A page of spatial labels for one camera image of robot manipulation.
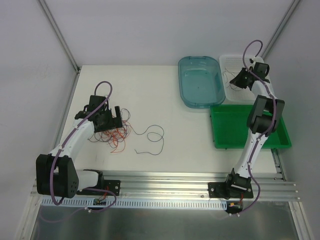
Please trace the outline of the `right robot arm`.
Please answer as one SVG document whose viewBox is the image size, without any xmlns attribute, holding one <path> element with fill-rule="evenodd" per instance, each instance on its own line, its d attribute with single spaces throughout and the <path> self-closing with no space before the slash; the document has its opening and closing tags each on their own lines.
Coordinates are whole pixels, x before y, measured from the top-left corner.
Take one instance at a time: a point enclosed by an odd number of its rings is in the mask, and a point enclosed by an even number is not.
<svg viewBox="0 0 320 240">
<path fill-rule="evenodd" d="M 270 67 L 266 63 L 252 61 L 230 81 L 239 88 L 248 88 L 255 96 L 247 118 L 248 136 L 236 166 L 228 174 L 224 185 L 226 197 L 241 198 L 252 189 L 253 167 L 258 155 L 279 125 L 285 101 L 276 97 L 272 84 L 267 79 Z"/>
</svg>

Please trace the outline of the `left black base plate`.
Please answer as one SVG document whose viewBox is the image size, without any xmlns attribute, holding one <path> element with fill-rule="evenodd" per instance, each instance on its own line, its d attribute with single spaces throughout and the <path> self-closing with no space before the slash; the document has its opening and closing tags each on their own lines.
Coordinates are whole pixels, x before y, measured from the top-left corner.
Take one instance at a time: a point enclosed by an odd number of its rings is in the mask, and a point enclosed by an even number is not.
<svg viewBox="0 0 320 240">
<path fill-rule="evenodd" d="M 114 193 L 116 196 L 119 196 L 121 189 L 121 181 L 120 180 L 108 180 L 105 179 L 103 183 L 103 188 Z"/>
</svg>

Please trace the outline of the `green plastic tray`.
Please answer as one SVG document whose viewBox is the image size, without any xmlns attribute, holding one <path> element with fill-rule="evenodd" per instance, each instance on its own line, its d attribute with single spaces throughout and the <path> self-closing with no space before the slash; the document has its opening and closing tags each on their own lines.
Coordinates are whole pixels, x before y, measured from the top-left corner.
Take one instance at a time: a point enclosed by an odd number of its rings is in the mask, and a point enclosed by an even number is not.
<svg viewBox="0 0 320 240">
<path fill-rule="evenodd" d="M 210 108 L 214 146 L 217 149 L 243 149 L 248 137 L 247 119 L 252 109 L 246 104 L 222 104 Z M 263 149 L 288 149 L 292 142 L 283 119 L 266 140 Z"/>
</svg>

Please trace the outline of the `left aluminium frame post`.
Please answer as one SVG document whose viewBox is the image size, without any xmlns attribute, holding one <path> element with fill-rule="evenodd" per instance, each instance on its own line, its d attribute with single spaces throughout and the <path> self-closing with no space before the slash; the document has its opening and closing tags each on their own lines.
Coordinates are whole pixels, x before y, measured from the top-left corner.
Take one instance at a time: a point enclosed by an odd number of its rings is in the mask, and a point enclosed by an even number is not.
<svg viewBox="0 0 320 240">
<path fill-rule="evenodd" d="M 62 47 L 62 50 L 64 51 L 64 53 L 65 53 L 68 61 L 70 62 L 73 70 L 76 73 L 78 73 L 81 70 L 81 68 L 77 64 L 77 61 L 75 60 L 75 57 L 73 56 L 72 51 L 70 50 L 70 48 L 69 48 L 69 46 L 68 46 L 68 44 L 67 44 L 67 42 L 66 42 L 66 40 L 65 40 L 65 38 L 63 36 L 63 33 L 61 32 L 61 30 L 60 30 L 60 28 L 59 28 L 59 26 L 58 26 L 58 24 L 57 24 L 57 22 L 55 20 L 55 17 L 52 14 L 52 11 L 50 10 L 49 5 L 47 4 L 47 2 L 45 0 L 37 0 L 36 2 L 39 4 L 39 6 L 40 6 L 45 18 L 47 19 L 50 27 L 52 28 L 52 30 L 53 30 L 53 32 L 54 32 L 54 34 L 55 34 L 60 46 Z"/>
</svg>

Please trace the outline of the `aluminium frame post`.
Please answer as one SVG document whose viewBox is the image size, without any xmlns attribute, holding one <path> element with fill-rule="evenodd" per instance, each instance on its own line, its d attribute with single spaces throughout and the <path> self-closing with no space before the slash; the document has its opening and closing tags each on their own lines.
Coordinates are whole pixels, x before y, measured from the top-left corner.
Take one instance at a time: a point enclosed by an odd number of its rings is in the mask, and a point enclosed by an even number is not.
<svg viewBox="0 0 320 240">
<path fill-rule="evenodd" d="M 277 25 L 275 31 L 273 32 L 271 38 L 266 44 L 264 50 L 262 51 L 261 57 L 265 60 L 273 50 L 274 46 L 280 39 L 281 34 L 285 30 L 286 26 L 289 24 L 291 18 L 295 14 L 298 6 L 301 4 L 302 0 L 292 0 L 288 9 L 285 11 L 283 17 L 281 18 L 279 24 Z"/>
<path fill-rule="evenodd" d="M 47 4 L 47 2 L 45 0 L 37 0 L 36 2 L 39 4 L 39 6 L 40 6 L 45 18 L 47 19 L 50 27 L 52 28 L 52 30 L 53 30 L 53 32 L 54 32 L 54 34 L 55 34 L 60 46 L 62 47 L 62 50 L 64 51 L 64 53 L 65 53 L 68 61 L 70 62 L 73 70 L 76 73 L 78 73 L 81 70 L 81 68 L 77 64 L 77 61 L 75 60 L 75 57 L 73 56 L 72 51 L 70 50 L 70 48 L 69 48 L 69 46 L 68 46 L 68 44 L 67 44 L 67 42 L 66 42 L 66 40 L 65 40 L 65 38 L 63 36 L 63 33 L 61 32 L 61 30 L 60 30 L 60 28 L 59 28 L 59 26 L 58 26 L 58 24 L 57 24 L 57 22 L 55 20 L 55 17 L 52 14 L 52 11 L 50 10 L 49 5 Z"/>
</svg>

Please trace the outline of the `right aluminium frame post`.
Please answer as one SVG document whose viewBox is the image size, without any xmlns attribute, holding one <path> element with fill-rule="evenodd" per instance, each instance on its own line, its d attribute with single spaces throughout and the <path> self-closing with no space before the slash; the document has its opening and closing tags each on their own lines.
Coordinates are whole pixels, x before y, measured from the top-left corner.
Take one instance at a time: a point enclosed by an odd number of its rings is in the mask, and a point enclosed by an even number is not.
<svg viewBox="0 0 320 240">
<path fill-rule="evenodd" d="M 274 46 L 280 39 L 281 34 L 285 30 L 286 26 L 289 24 L 291 18 L 295 14 L 298 6 L 301 4 L 302 0 L 292 0 L 288 9 L 285 11 L 283 17 L 281 18 L 279 24 L 277 25 L 275 31 L 273 32 L 271 38 L 266 44 L 264 50 L 262 51 L 261 57 L 265 60 L 273 50 Z"/>
</svg>

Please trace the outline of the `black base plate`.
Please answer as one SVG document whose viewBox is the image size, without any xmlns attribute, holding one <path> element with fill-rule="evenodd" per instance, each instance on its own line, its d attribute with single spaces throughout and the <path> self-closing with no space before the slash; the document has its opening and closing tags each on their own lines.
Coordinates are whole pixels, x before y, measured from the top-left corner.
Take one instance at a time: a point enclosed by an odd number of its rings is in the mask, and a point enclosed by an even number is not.
<svg viewBox="0 0 320 240">
<path fill-rule="evenodd" d="M 207 184 L 209 198 L 223 198 L 228 197 L 226 193 L 226 183 L 225 182 L 209 182 Z"/>
<path fill-rule="evenodd" d="M 119 196 L 121 189 L 121 181 L 120 180 L 108 180 L 105 179 L 103 183 L 103 188 L 114 193 L 116 196 Z"/>
</svg>

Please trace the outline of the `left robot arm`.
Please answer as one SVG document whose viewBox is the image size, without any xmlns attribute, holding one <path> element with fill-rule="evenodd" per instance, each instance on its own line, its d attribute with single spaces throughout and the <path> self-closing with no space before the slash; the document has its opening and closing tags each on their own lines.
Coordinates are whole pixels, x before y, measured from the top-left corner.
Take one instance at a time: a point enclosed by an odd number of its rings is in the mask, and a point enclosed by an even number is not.
<svg viewBox="0 0 320 240">
<path fill-rule="evenodd" d="M 52 198 L 73 198 L 76 194 L 95 195 L 106 189 L 100 170 L 75 168 L 75 160 L 84 143 L 94 134 L 123 126 L 121 110 L 109 108 L 104 96 L 91 95 L 89 103 L 79 111 L 73 125 L 62 142 L 48 154 L 36 159 L 36 189 L 38 194 Z"/>
</svg>

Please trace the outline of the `aluminium mounting rail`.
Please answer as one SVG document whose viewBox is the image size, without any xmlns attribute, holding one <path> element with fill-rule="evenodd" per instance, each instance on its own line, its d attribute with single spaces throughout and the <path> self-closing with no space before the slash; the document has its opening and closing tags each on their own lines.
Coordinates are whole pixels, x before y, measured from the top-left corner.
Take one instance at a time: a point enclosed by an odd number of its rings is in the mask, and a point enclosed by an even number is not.
<svg viewBox="0 0 320 240">
<path fill-rule="evenodd" d="M 255 173 L 253 176 L 261 188 L 260 201 L 300 202 L 301 195 L 294 181 L 284 175 L 279 153 L 268 151 L 275 173 Z M 106 179 L 119 180 L 119 195 L 134 199 L 208 199 L 208 183 L 223 182 L 225 172 L 152 172 L 105 170 Z"/>
</svg>

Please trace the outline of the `teal transparent plastic tub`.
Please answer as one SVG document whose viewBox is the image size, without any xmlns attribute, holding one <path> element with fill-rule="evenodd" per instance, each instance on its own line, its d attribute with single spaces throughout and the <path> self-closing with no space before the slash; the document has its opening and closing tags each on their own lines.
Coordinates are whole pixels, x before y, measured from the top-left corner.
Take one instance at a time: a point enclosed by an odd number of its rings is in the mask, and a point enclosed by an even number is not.
<svg viewBox="0 0 320 240">
<path fill-rule="evenodd" d="M 226 99 L 219 62 L 209 56 L 186 56 L 178 61 L 179 93 L 191 109 L 209 109 Z"/>
</svg>

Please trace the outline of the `white perforated plastic basket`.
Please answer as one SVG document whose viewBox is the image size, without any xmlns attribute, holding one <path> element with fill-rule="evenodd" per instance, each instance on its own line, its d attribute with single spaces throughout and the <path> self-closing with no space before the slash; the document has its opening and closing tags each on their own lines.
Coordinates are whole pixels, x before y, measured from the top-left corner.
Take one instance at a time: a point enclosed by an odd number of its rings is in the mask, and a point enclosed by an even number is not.
<svg viewBox="0 0 320 240">
<path fill-rule="evenodd" d="M 241 54 L 224 54 L 218 59 L 227 104 L 252 105 L 255 95 L 249 88 L 242 89 L 230 84 L 244 67 Z"/>
</svg>

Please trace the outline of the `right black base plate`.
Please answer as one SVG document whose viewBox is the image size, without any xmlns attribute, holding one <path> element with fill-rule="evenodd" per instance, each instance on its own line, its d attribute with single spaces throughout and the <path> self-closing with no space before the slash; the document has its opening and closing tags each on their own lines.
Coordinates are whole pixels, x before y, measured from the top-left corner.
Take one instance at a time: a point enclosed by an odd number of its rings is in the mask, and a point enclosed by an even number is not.
<svg viewBox="0 0 320 240">
<path fill-rule="evenodd" d="M 225 182 L 209 182 L 207 184 L 209 198 L 223 198 L 228 197 L 226 193 L 226 183 Z"/>
</svg>

